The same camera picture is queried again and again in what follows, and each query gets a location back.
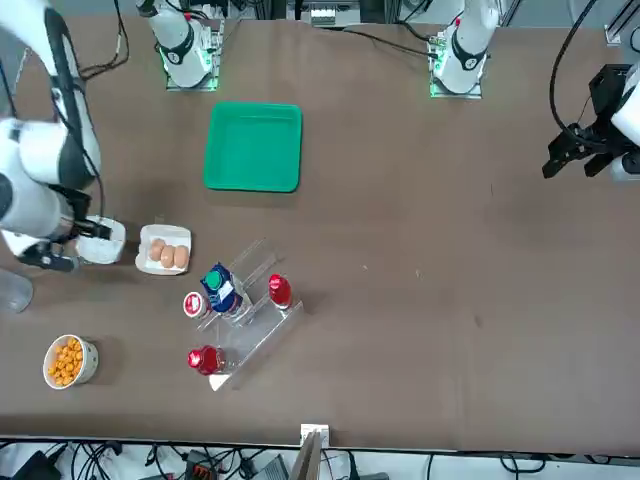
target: egg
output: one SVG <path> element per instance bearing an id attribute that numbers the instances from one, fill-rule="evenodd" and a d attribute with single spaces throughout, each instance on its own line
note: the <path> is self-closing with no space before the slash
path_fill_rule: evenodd
<path id="1" fill-rule="evenodd" d="M 154 262 L 160 261 L 160 257 L 162 256 L 162 249 L 166 243 L 161 238 L 156 238 L 153 242 L 151 242 L 151 249 L 149 250 L 149 258 Z"/>
<path id="2" fill-rule="evenodd" d="M 173 255 L 173 262 L 178 268 L 185 268 L 189 263 L 189 249 L 184 245 L 176 247 L 176 253 Z"/>
<path id="3" fill-rule="evenodd" d="M 173 267 L 173 256 L 175 251 L 175 247 L 172 247 L 171 245 L 167 245 L 162 249 L 162 253 L 160 254 L 160 263 L 164 268 Z"/>

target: green tray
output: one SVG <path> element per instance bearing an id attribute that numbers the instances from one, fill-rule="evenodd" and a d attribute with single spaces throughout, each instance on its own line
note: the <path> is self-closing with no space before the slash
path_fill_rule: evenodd
<path id="1" fill-rule="evenodd" d="M 300 180 L 296 105 L 218 103 L 211 112 L 204 184 L 216 190 L 293 192 Z"/>

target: brown table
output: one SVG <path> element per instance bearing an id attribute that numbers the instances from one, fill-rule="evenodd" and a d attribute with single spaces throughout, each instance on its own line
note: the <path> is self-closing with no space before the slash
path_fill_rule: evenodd
<path id="1" fill-rule="evenodd" d="M 109 58 L 113 18 L 70 26 L 81 61 Z M 424 59 L 284 21 L 239 25 L 218 93 L 167 93 L 150 29 L 127 27 L 130 62 L 88 86 L 107 214 L 131 238 L 158 220 L 190 228 L 191 271 L 156 278 L 127 257 L 58 274 L 3 249 L 36 295 L 0 322 L 2 433 L 295 444 L 300 423 L 328 423 L 339 446 L 638 453 L 638 186 L 579 164 L 540 171 L 565 30 L 499 30 L 478 102 L 429 99 Z M 614 59 L 602 32 L 578 33 L 558 79 L 565 121 Z M 22 115 L 50 116 L 48 95 L 32 58 Z M 300 105 L 295 194 L 203 187 L 221 100 Z M 241 389 L 214 393 L 186 366 L 181 300 L 261 237 L 308 315 Z M 102 360 L 90 384 L 56 392 L 41 366 L 63 333 Z"/>

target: red bottle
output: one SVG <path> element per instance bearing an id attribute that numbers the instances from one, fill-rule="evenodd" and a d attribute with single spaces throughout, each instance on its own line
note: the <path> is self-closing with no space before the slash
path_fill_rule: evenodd
<path id="1" fill-rule="evenodd" d="M 276 307 L 286 310 L 293 302 L 291 284 L 282 275 L 274 273 L 269 278 L 269 297 Z"/>
<path id="2" fill-rule="evenodd" d="M 224 368 L 224 351 L 205 345 L 199 350 L 191 350 L 187 360 L 189 366 L 195 368 L 201 375 L 212 375 Z"/>

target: white container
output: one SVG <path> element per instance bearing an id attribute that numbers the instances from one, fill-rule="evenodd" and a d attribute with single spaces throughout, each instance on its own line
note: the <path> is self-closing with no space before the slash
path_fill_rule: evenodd
<path id="1" fill-rule="evenodd" d="M 124 225 L 111 218 L 103 217 L 100 220 L 97 215 L 92 215 L 87 219 L 109 227 L 111 229 L 111 239 L 105 240 L 103 238 L 80 236 L 76 242 L 78 255 L 87 262 L 101 265 L 110 265 L 119 261 L 120 257 L 122 257 L 127 235 Z"/>
<path id="2" fill-rule="evenodd" d="M 136 256 L 138 270 L 151 275 L 179 275 L 186 272 L 189 269 L 189 260 L 187 260 L 187 266 L 184 268 L 176 266 L 164 268 L 160 262 L 154 262 L 149 258 L 151 243 L 157 238 L 164 240 L 166 245 L 171 245 L 172 247 L 181 245 L 187 247 L 189 249 L 189 259 L 191 258 L 191 232 L 189 230 L 175 225 L 145 225 L 140 230 L 140 247 Z"/>
<path id="3" fill-rule="evenodd" d="M 48 370 L 57 358 L 56 347 L 66 347 L 69 338 L 75 338 L 82 346 L 82 367 L 76 378 L 74 378 L 69 385 L 56 385 L 55 380 L 49 375 Z M 47 382 L 47 385 L 51 388 L 54 390 L 64 390 L 72 385 L 88 382 L 89 379 L 93 377 L 93 374 L 96 373 L 98 362 L 98 349 L 93 343 L 89 343 L 76 335 L 62 335 L 56 338 L 49 347 L 49 350 L 47 350 L 47 354 L 44 357 L 44 364 L 42 365 L 42 374 L 44 375 L 44 380 Z"/>

